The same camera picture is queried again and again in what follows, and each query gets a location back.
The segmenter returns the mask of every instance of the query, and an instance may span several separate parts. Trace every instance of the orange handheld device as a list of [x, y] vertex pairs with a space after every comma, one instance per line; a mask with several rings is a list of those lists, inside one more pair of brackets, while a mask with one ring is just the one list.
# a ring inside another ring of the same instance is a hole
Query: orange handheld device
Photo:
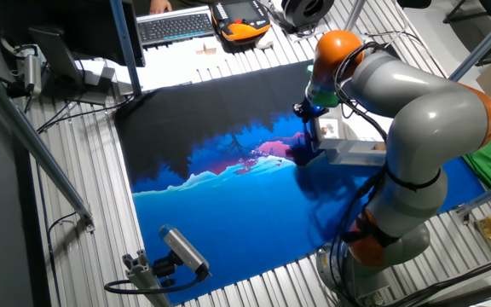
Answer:
[[268, 13], [255, 0], [214, 3], [211, 14], [217, 33], [236, 44], [252, 43], [270, 28]]

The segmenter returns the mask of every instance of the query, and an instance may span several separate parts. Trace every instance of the metal pole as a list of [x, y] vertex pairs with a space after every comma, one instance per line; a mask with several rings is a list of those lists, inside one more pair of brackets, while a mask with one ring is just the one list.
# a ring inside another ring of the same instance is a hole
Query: metal pole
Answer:
[[128, 27], [126, 26], [122, 0], [111, 0], [111, 9], [113, 10], [115, 25], [117, 26], [117, 32], [119, 34], [118, 39], [120, 39], [120, 46], [123, 49], [124, 61], [128, 67], [128, 74], [130, 75], [130, 81], [132, 82], [132, 90], [134, 96], [138, 97], [142, 93], [142, 87], [140, 86], [140, 79], [137, 77], [136, 61], [134, 60], [134, 51], [132, 50], [130, 34], [128, 33]]
[[359, 18], [359, 14], [363, 10], [363, 5], [367, 0], [355, 0], [354, 7], [351, 8], [351, 12], [349, 12], [348, 19], [346, 20], [346, 25], [344, 26], [345, 31], [351, 31], [351, 29], [355, 26], [357, 19]]
[[463, 77], [475, 63], [478, 62], [478, 60], [490, 49], [491, 47], [491, 32], [481, 41], [480, 44], [471, 52], [469, 56], [459, 65], [458, 68], [452, 74], [448, 79], [453, 80], [453, 81], [459, 81], [461, 77]]
[[84, 220], [87, 227], [90, 226], [89, 230], [93, 230], [92, 214], [84, 206], [81, 196], [60, 168], [58, 162], [56, 162], [55, 157], [45, 146], [41, 137], [30, 125], [26, 115], [7, 97], [2, 85], [0, 85], [0, 115], [9, 124], [11, 130], [18, 136], [35, 160], [43, 167], [55, 186]]
[[484, 194], [478, 196], [474, 200], [471, 200], [463, 205], [460, 205], [458, 208], [456, 208], [456, 213], [458, 214], [459, 217], [464, 216], [471, 210], [486, 204], [491, 200], [491, 189], [486, 191]]

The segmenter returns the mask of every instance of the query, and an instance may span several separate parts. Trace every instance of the monitor stand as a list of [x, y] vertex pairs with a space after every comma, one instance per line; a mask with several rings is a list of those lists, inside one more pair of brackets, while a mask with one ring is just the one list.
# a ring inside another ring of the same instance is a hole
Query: monitor stand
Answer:
[[63, 39], [64, 32], [54, 26], [32, 26], [30, 33], [43, 52], [52, 73], [43, 77], [42, 96], [59, 100], [105, 105], [113, 87], [113, 68], [105, 66], [96, 85], [86, 84], [89, 73], [77, 69], [71, 50]]

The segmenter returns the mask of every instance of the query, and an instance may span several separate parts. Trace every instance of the person's hand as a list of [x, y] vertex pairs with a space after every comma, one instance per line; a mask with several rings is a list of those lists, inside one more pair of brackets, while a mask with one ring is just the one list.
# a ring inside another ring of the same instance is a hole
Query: person's hand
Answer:
[[166, 10], [171, 12], [171, 4], [168, 0], [151, 0], [151, 8], [149, 14], [160, 14]]

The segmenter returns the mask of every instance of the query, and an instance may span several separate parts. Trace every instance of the table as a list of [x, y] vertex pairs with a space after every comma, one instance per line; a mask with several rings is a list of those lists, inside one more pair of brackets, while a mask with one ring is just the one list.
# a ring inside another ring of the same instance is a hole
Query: table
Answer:
[[[331, 29], [343, 28], [351, 8], [350, 0], [335, 2], [325, 17], [325, 22]], [[400, 15], [391, 0], [369, 1], [365, 4], [354, 30], [375, 33], [401, 30], [399, 19]], [[197, 61], [188, 61], [189, 67], [184, 66], [180, 68], [182, 70], [178, 70], [182, 75], [172, 74], [176, 71], [174, 66], [161, 64], [158, 70], [147, 73], [147, 76], [167, 80], [161, 85], [183, 83], [181, 77], [185, 82], [197, 83], [306, 61], [313, 58], [315, 45], [321, 36], [290, 43], [277, 26], [270, 31], [274, 31], [277, 38], [270, 49], [244, 51], [241, 47], [236, 47], [233, 54], [214, 55], [213, 58], [199, 55], [194, 58]], [[418, 35], [414, 29], [409, 31]], [[180, 50], [187, 53], [187, 43], [150, 49], [146, 53], [147, 61], [164, 59], [164, 56], [181, 52]], [[443, 75], [428, 51], [413, 39], [398, 38], [395, 47], [406, 63], [439, 76]], [[175, 75], [176, 78], [171, 81], [172, 78], [157, 77], [164, 75]], [[121, 98], [116, 95], [107, 98], [108, 105], [114, 105], [118, 101]], [[61, 101], [53, 103], [43, 100], [41, 103], [33, 103], [32, 111], [27, 116], [37, 128], [63, 106]], [[73, 115], [98, 108], [100, 107], [75, 106], [72, 103], [66, 111]], [[103, 290], [106, 282], [125, 278], [121, 256], [126, 253], [135, 254], [136, 250], [143, 247], [112, 115], [100, 112], [76, 117], [70, 122], [59, 123], [42, 134], [42, 138], [77, 187], [81, 197], [89, 204], [96, 225], [96, 231], [89, 234], [81, 228], [75, 229], [74, 224], [78, 220], [71, 217], [69, 220], [72, 223], [58, 225], [52, 233], [62, 304], [149, 306], [143, 296], [118, 296]], [[35, 180], [34, 185], [40, 224], [50, 224], [57, 218], [72, 213], [72, 208], [55, 185], [42, 171], [38, 174], [35, 163], [32, 165], [33, 177], [38, 178], [39, 175], [39, 180]], [[43, 217], [41, 199], [44, 199], [46, 205], [47, 221]], [[490, 214], [490, 203], [473, 211], [476, 218]], [[418, 258], [388, 269], [385, 273], [390, 280], [390, 288], [381, 292], [386, 303], [491, 261], [491, 254], [487, 252], [488, 249], [472, 225], [462, 225], [453, 212], [433, 217], [427, 226], [432, 234], [431, 247]], [[57, 304], [48, 261], [47, 273], [51, 298]], [[315, 255], [310, 254], [181, 306], [329, 306], [334, 299], [336, 295], [328, 292], [315, 273]]]

